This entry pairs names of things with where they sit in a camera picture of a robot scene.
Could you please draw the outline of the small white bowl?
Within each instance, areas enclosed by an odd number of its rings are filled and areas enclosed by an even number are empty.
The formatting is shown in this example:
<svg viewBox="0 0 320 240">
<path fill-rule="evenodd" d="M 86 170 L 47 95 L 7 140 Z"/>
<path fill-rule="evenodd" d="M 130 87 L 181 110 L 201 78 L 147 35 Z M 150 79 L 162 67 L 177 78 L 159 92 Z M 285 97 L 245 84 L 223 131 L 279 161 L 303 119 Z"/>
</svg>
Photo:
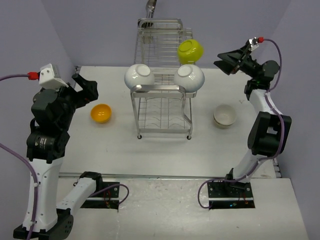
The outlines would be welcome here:
<svg viewBox="0 0 320 240">
<path fill-rule="evenodd" d="M 215 108 L 213 117 L 216 119 L 237 119 L 237 113 L 232 106 L 221 104 Z"/>
</svg>

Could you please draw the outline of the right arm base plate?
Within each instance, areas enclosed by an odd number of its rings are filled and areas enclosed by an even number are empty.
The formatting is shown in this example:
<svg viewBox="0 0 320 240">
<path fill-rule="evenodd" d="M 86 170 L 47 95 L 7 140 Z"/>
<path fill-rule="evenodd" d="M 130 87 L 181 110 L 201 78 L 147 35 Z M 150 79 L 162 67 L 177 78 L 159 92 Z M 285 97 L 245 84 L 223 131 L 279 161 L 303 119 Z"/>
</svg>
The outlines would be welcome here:
<svg viewBox="0 0 320 240">
<path fill-rule="evenodd" d="M 255 208 L 250 183 L 212 181 L 207 183 L 207 190 L 210 210 Z"/>
</svg>

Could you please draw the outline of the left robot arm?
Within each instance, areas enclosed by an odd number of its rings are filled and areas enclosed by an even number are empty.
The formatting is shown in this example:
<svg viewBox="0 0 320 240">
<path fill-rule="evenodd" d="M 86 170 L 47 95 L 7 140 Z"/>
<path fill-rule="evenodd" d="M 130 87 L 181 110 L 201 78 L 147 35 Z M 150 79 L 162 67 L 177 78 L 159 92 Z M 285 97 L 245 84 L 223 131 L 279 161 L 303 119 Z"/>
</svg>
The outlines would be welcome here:
<svg viewBox="0 0 320 240">
<path fill-rule="evenodd" d="M 23 223 L 13 231 L 15 239 L 65 240 L 86 199 L 103 193 L 101 174 L 86 171 L 61 202 L 56 200 L 74 113 L 99 97 L 96 81 L 78 73 L 72 78 L 82 88 L 80 91 L 65 83 L 55 89 L 42 88 L 33 98 L 33 119 L 26 140 L 26 163 L 31 171 L 28 207 Z"/>
</svg>

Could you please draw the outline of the green bowl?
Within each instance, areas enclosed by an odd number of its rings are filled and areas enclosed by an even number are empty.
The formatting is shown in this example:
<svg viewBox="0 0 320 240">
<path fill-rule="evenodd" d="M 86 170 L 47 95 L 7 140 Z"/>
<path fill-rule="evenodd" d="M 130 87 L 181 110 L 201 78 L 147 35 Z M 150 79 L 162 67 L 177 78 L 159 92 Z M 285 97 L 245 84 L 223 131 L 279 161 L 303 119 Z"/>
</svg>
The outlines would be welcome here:
<svg viewBox="0 0 320 240">
<path fill-rule="evenodd" d="M 182 65 L 194 64 L 203 54 L 203 46 L 195 39 L 183 41 L 177 49 L 177 57 Z"/>
</svg>

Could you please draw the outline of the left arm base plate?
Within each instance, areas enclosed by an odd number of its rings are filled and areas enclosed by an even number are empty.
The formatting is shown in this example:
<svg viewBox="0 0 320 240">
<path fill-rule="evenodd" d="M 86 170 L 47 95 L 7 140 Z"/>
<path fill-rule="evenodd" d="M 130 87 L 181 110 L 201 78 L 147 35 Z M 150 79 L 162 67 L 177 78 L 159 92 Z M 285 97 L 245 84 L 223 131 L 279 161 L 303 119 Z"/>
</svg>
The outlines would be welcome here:
<svg viewBox="0 0 320 240">
<path fill-rule="evenodd" d="M 119 209 L 120 187 L 114 186 L 98 195 L 88 198 L 80 207 L 81 209 Z"/>
</svg>

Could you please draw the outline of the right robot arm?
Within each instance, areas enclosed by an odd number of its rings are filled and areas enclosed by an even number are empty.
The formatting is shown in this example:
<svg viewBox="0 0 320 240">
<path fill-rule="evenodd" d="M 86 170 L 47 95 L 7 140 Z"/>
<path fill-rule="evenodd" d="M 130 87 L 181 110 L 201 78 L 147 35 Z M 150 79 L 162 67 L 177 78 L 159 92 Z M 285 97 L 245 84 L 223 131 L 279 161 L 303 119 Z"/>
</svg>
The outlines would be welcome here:
<svg viewBox="0 0 320 240">
<path fill-rule="evenodd" d="M 271 98 L 271 81 L 280 74 L 281 65 L 274 60 L 260 64 L 251 53 L 249 47 L 241 47 L 218 54 L 219 59 L 214 62 L 227 75 L 241 71 L 250 77 L 244 94 L 256 112 L 247 139 L 247 153 L 223 180 L 223 191 L 230 197 L 248 188 L 256 170 L 283 152 L 292 124 L 292 118 L 282 114 Z"/>
</svg>

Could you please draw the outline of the orange bowl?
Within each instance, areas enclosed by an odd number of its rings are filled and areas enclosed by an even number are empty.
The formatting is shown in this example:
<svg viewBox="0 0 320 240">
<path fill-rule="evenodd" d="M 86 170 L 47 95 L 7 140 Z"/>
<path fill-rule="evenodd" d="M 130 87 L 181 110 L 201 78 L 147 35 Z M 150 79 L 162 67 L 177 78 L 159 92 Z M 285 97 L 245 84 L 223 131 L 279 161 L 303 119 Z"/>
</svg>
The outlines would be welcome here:
<svg viewBox="0 0 320 240">
<path fill-rule="evenodd" d="M 90 111 L 91 119 L 98 124 L 107 123 L 110 120 L 111 116 L 111 107 L 104 103 L 95 105 Z"/>
</svg>

